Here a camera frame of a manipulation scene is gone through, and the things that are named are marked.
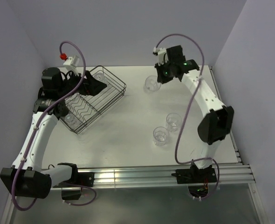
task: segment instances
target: red connector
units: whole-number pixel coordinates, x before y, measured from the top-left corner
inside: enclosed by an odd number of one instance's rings
[[[67,59],[67,55],[65,53],[60,54],[60,58],[64,61]]]

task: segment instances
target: white wall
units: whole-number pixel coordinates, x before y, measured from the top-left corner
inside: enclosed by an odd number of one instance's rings
[[[7,1],[48,66],[62,65],[63,40],[76,43],[88,65],[117,66],[154,65],[153,47],[174,32],[197,40],[213,65],[246,0]],[[200,62],[192,43],[173,38],[164,46],[174,44],[184,44],[186,57]]]
[[[247,0],[214,67],[234,136],[275,224],[275,0]]]
[[[5,0],[0,0],[0,172],[20,151],[41,86],[41,58]],[[0,219],[8,191],[0,179]]]

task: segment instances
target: white table surface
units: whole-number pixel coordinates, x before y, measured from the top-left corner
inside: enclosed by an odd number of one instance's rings
[[[191,97],[189,90],[174,79],[159,91],[147,94],[143,90],[145,79],[157,75],[153,66],[106,68],[127,84],[125,96],[79,135],[59,121],[49,138],[42,168],[60,162],[75,163],[80,168],[176,165],[174,149],[178,132],[171,133],[170,142],[162,147],[154,144],[152,133],[156,127],[165,126],[169,113],[184,116]],[[203,77],[216,94],[208,66],[204,67]],[[197,133],[202,119],[194,101],[179,146],[180,161],[198,158],[197,152],[206,147]],[[214,158],[218,163],[238,162],[230,135]]]

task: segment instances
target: wire dish rack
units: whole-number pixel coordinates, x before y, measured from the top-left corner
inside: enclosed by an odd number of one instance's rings
[[[106,83],[107,87],[94,97],[77,93],[65,99],[69,114],[61,118],[61,122],[76,134],[113,106],[124,96],[126,90],[126,84],[101,65],[93,68],[90,73],[95,79]]]

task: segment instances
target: transparent cup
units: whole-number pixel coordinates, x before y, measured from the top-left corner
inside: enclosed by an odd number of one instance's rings
[[[67,114],[64,117],[64,121],[71,129],[76,129],[79,126],[79,120],[72,113]]]
[[[96,79],[102,83],[106,83],[105,75],[103,73],[98,72],[98,73],[94,74],[93,77],[94,77],[94,79]]]
[[[145,88],[150,92],[156,92],[160,89],[161,83],[157,82],[157,76],[149,76],[145,81]]]
[[[182,118],[177,113],[170,113],[166,116],[166,129],[169,132],[175,132],[180,129]]]
[[[163,146],[169,139],[170,133],[165,127],[157,127],[153,131],[155,145]]]

